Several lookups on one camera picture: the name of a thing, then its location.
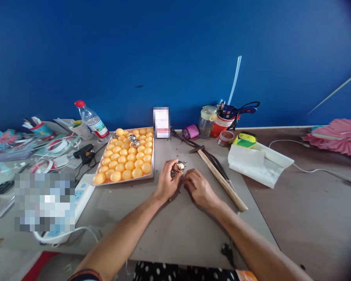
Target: scissors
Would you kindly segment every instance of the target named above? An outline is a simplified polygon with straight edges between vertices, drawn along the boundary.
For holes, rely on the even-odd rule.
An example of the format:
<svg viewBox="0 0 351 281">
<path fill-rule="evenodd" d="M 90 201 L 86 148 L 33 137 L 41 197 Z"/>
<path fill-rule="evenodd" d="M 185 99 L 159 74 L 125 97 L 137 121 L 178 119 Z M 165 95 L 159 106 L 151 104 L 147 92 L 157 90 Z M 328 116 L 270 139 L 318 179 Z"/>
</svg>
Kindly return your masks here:
<svg viewBox="0 0 351 281">
<path fill-rule="evenodd" d="M 18 174 L 22 173 L 29 165 L 30 163 L 23 166 L 22 169 L 18 172 Z M 0 194 L 6 193 L 9 189 L 13 187 L 13 185 L 14 185 L 14 180 L 6 181 L 0 184 Z"/>
</svg>

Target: black polka dot clothing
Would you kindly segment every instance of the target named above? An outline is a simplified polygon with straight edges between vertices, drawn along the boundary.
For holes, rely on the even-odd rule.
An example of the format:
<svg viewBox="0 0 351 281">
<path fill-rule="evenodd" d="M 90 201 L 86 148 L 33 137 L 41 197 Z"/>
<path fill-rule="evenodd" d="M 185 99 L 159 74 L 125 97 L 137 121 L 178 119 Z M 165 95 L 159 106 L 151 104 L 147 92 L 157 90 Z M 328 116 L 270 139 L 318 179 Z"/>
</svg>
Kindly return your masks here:
<svg viewBox="0 0 351 281">
<path fill-rule="evenodd" d="M 178 265 L 139 261 L 136 264 L 133 281 L 239 281 L 234 270 L 205 267 L 187 267 L 180 271 Z"/>
</svg>

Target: hand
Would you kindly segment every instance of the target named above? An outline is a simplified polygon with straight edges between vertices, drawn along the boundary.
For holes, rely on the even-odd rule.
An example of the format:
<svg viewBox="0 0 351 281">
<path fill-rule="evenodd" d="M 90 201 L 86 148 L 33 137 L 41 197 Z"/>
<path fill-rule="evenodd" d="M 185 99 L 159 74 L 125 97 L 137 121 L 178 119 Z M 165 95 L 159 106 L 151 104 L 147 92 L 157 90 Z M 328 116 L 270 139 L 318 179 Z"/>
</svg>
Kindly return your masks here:
<svg viewBox="0 0 351 281">
<path fill-rule="evenodd" d="M 163 203 L 169 200 L 180 186 L 183 172 L 177 173 L 173 179 L 170 176 L 170 171 L 172 170 L 173 165 L 177 162 L 178 159 L 166 161 L 161 170 L 159 184 L 157 185 L 157 190 L 154 192 L 154 195 Z"/>
<path fill-rule="evenodd" d="M 197 169 L 190 169 L 186 172 L 184 183 L 191 197 L 199 206 L 210 209 L 220 201 L 209 182 Z"/>
</svg>

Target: gray tabletop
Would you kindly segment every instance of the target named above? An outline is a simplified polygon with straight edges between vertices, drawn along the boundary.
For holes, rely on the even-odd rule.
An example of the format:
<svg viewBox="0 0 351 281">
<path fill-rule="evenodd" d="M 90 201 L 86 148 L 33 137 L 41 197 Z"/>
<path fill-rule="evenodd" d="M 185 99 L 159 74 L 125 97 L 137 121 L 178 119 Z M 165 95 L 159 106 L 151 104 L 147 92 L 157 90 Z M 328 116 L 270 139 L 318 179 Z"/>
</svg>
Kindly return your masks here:
<svg viewBox="0 0 351 281">
<path fill-rule="evenodd" d="M 248 207 L 248 211 L 239 214 L 241 218 L 277 246 L 242 176 L 229 169 L 227 162 L 229 150 L 217 145 L 215 139 L 196 139 L 195 141 L 199 145 L 205 145 L 207 150 L 221 162 L 228 173 L 238 196 Z M 94 144 L 95 151 L 102 146 L 96 141 L 83 141 L 81 146 L 88 143 Z M 174 158 L 187 161 L 185 170 L 197 168 L 210 182 L 219 198 L 224 200 L 235 212 L 238 212 L 238 209 L 198 153 L 189 154 L 191 149 L 192 147 L 174 137 L 171 139 L 156 139 L 154 178 L 96 187 L 76 227 L 89 226 L 101 235 L 108 233 L 116 223 L 155 191 L 164 161 Z M 103 151 L 104 149 L 96 155 L 97 161 L 99 161 Z M 19 162 L 34 162 L 38 158 L 33 156 L 28 160 Z M 97 166 L 88 173 L 94 174 L 96 168 Z M 87 167 L 82 167 L 81 173 L 86 170 Z M 64 168 L 61 171 L 75 174 L 78 172 L 78 170 L 70 168 Z M 9 179 L 10 176 L 2 174 L 2 181 Z M 0 209 L 7 204 L 13 195 L 14 189 L 8 194 L 0 196 Z M 32 233 L 14 231 L 14 209 L 11 208 L 0 218 L 0 238 L 3 239 L 1 246 L 86 255 L 95 245 L 92 236 L 81 231 L 73 233 L 65 244 L 58 247 L 41 246 Z M 202 209 L 196 207 L 192 203 L 188 192 L 182 187 L 177 198 L 164 206 L 151 220 L 130 258 L 133 260 L 230 269 L 227 258 L 221 254 L 221 247 L 226 242 L 229 242 L 229 236 L 225 230 Z M 246 266 L 237 250 L 234 251 L 237 267 L 245 269 Z"/>
</svg>

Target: power strip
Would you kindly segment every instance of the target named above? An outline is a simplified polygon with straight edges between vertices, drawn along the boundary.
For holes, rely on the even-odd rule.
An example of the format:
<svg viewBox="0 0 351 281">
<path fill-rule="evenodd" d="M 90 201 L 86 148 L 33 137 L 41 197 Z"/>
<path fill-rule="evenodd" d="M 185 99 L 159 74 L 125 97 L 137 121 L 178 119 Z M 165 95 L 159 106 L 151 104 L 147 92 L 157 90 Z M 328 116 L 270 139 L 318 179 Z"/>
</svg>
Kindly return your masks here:
<svg viewBox="0 0 351 281">
<path fill-rule="evenodd" d="M 92 193 L 95 190 L 95 186 L 91 185 L 94 179 L 94 174 L 85 174 L 78 185 L 75 188 L 75 224 L 77 224 L 79 217 L 81 216 L 83 210 L 85 209 L 87 202 L 89 201 Z M 69 235 L 58 237 L 59 235 L 67 231 L 48 231 L 43 236 L 44 238 L 55 238 L 45 243 L 47 244 L 61 244 L 65 243 L 69 239 Z"/>
</svg>

